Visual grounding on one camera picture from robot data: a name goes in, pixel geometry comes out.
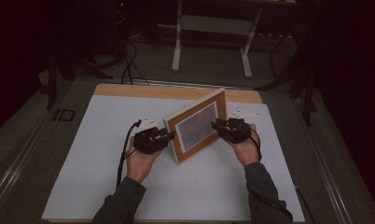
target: wooden table edge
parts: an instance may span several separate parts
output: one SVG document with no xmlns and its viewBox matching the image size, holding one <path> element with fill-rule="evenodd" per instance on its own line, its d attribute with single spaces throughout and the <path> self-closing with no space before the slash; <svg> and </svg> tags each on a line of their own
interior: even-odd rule
<svg viewBox="0 0 375 224">
<path fill-rule="evenodd" d="M 196 100 L 213 90 L 215 90 L 215 88 L 138 86 L 102 83 L 97 85 L 94 95 Z M 226 90 L 226 101 L 262 104 L 261 97 L 257 91 Z"/>
</svg>

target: wooden frame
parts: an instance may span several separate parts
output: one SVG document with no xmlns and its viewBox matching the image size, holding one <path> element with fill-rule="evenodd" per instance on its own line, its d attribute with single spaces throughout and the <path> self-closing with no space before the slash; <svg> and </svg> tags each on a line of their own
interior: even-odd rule
<svg viewBox="0 0 375 224">
<path fill-rule="evenodd" d="M 211 121 L 215 121 L 215 118 L 226 119 L 223 88 L 163 119 L 168 132 L 176 132 L 172 141 L 176 164 L 187 160 L 219 137 L 211 127 Z"/>
</svg>

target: metal rail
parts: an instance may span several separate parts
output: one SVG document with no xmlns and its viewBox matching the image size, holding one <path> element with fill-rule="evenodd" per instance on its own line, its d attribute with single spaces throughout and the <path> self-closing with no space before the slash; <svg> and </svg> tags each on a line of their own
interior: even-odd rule
<svg viewBox="0 0 375 224">
<path fill-rule="evenodd" d="M 350 214 L 348 213 L 344 201 L 340 196 L 340 191 L 336 185 L 333 175 L 329 171 L 322 150 L 319 147 L 319 144 L 317 143 L 315 137 L 313 136 L 312 131 L 307 127 L 304 117 L 302 117 L 301 115 L 301 111 L 299 109 L 300 102 L 296 99 L 291 99 L 291 101 L 292 105 L 295 107 L 297 111 L 299 122 L 303 127 L 306 127 L 304 130 L 307 136 L 309 137 L 310 143 L 312 144 L 312 150 L 315 154 L 315 159 L 319 168 L 319 174 L 321 175 L 322 180 L 324 181 L 327 194 L 336 212 L 336 216 L 339 220 L 339 223 L 351 224 L 353 222 L 351 220 Z"/>
<path fill-rule="evenodd" d="M 57 100 L 55 101 L 53 107 L 46 111 L 46 113 L 43 115 L 43 118 L 38 121 L 36 124 L 33 132 L 25 142 L 24 146 L 21 148 L 21 151 L 19 155 L 16 157 L 16 159 L 9 165 L 7 170 L 5 171 L 1 181 L 0 181 L 0 208 L 2 204 L 4 203 L 5 199 L 7 198 L 7 195 L 12 190 L 14 184 L 18 180 L 22 170 L 24 169 L 25 164 L 30 159 L 31 155 L 34 152 L 34 146 L 39 138 L 40 134 L 45 129 L 48 122 L 53 118 L 55 115 L 57 108 L 60 106 L 63 98 L 65 97 L 66 93 L 70 90 L 72 86 L 72 82 L 63 83 L 60 87 L 59 96 Z"/>
</svg>

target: forearm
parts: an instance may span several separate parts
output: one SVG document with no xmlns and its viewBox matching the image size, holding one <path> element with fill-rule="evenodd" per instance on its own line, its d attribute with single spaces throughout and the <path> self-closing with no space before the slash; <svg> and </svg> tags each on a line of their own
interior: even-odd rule
<svg viewBox="0 0 375 224">
<path fill-rule="evenodd" d="M 145 191 L 145 187 L 140 183 L 124 177 L 116 192 L 105 198 L 103 206 L 91 223 L 133 223 Z"/>
<path fill-rule="evenodd" d="M 286 203 L 278 199 L 278 191 L 270 174 L 260 162 L 244 167 L 249 194 L 249 207 L 253 223 L 290 223 L 289 217 L 280 209 L 265 203 L 275 202 L 286 209 Z"/>
</svg>

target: white table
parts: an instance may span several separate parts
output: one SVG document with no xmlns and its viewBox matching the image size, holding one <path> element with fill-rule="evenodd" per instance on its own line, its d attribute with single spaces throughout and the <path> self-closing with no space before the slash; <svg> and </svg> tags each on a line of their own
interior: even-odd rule
<svg viewBox="0 0 375 224">
<path fill-rule="evenodd" d="M 192 102 L 186 98 L 198 98 L 197 95 L 210 91 L 121 85 L 100 85 L 97 89 L 49 196 L 42 216 L 45 220 L 90 221 L 104 203 L 104 197 L 115 191 L 118 161 L 130 126 L 145 114 L 161 121 Z M 124 90 L 127 96 L 120 96 L 118 90 Z M 164 94 L 173 99 L 162 98 Z M 257 125 L 262 141 L 262 162 L 279 190 L 280 199 L 286 201 L 294 221 L 304 221 L 268 108 L 246 102 L 260 103 L 254 91 L 227 91 L 226 94 L 228 111 L 238 106 L 260 114 L 258 118 L 245 121 Z M 243 102 L 232 102 L 239 98 Z M 243 167 L 223 140 L 179 166 L 171 149 L 166 148 L 143 185 L 147 192 L 137 210 L 137 221 L 250 220 Z"/>
</svg>

